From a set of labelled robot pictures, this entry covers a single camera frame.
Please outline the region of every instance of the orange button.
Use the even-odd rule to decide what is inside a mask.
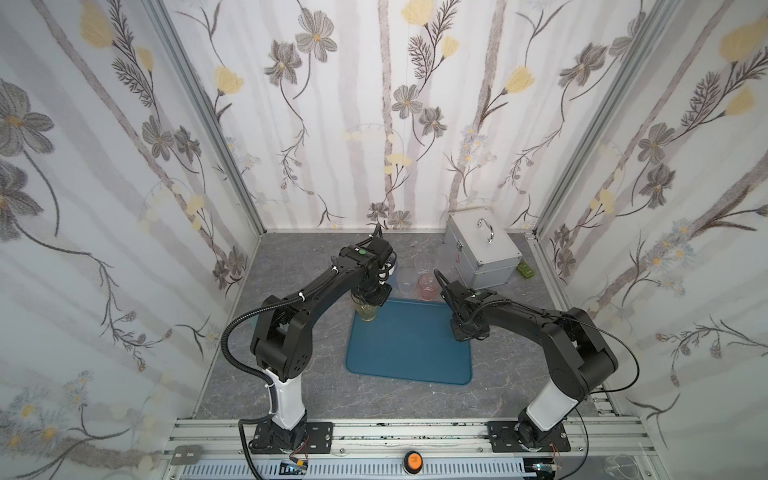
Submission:
[[[422,456],[418,453],[412,453],[408,456],[408,466],[414,470],[418,470],[422,467]]]

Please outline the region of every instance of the case lid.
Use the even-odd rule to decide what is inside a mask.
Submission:
[[[491,243],[488,238],[491,230],[486,222],[478,221],[482,218],[493,227],[494,236]],[[464,237],[466,247],[472,252],[472,256],[482,264],[494,263],[520,256],[520,250],[512,242],[504,227],[496,220],[488,208],[464,210],[453,212],[450,219],[455,223],[459,233]]]

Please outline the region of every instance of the vertical metal post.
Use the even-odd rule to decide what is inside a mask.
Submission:
[[[154,26],[157,35],[160,37],[160,40],[165,47],[165,51],[170,56],[171,63],[174,64],[174,70],[176,70],[176,73],[181,78],[182,84],[184,84],[184,90],[187,92],[187,96],[197,110],[207,135],[214,144],[215,151],[222,160],[222,168],[227,172],[227,178],[230,179],[232,187],[240,198],[240,202],[245,208],[249,221],[259,235],[266,233],[266,228],[261,221],[261,217],[259,217],[256,207],[250,199],[250,193],[237,169],[237,162],[232,157],[229,148],[227,148],[227,141],[224,139],[219,122],[216,120],[213,106],[210,104],[205,89],[194,73],[192,64],[187,57],[187,53],[184,51],[184,47],[182,46],[179,35],[168,15],[168,10],[163,4],[163,0],[141,1],[150,16],[150,20],[152,21],[152,25]]]
[[[587,131],[574,149],[568,165],[552,191],[546,207],[539,216],[534,230],[534,235],[537,238],[550,227],[550,223],[554,220],[554,216],[565,200],[565,196],[576,181],[581,168],[586,163],[589,153],[605,132],[613,113],[618,109],[624,97],[626,97],[632,82],[640,72],[643,63],[650,57],[657,40],[664,32],[664,27],[667,26],[680,3],[680,0],[657,0],[654,3],[644,25],[642,25],[638,32],[637,39],[627,54],[627,59],[621,64],[616,78],[608,88],[608,92],[603,97],[598,111],[594,114],[592,121],[587,127]]]

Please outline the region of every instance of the black mounting plate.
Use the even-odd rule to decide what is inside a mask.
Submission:
[[[253,440],[248,443],[248,449],[252,454],[281,455],[285,453],[274,441],[271,425],[271,420],[256,425]],[[306,444],[297,450],[297,455],[302,453],[331,453],[333,441],[333,424],[331,422],[308,422],[306,433]]]
[[[491,442],[491,448],[494,453],[516,453],[516,452],[530,452],[523,448],[518,442],[515,434],[515,426],[517,422],[488,422],[485,425],[488,427],[488,440]],[[568,437],[564,437],[565,429],[562,423],[558,423],[551,430],[549,441],[554,444],[555,448],[559,452],[570,452],[571,443],[568,441]],[[552,446],[547,444],[541,447],[539,452],[553,452]]]

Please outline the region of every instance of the silver metal box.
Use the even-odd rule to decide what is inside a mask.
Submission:
[[[445,243],[456,245],[458,274],[475,290],[506,283],[520,263],[520,250],[488,208],[450,214]]]

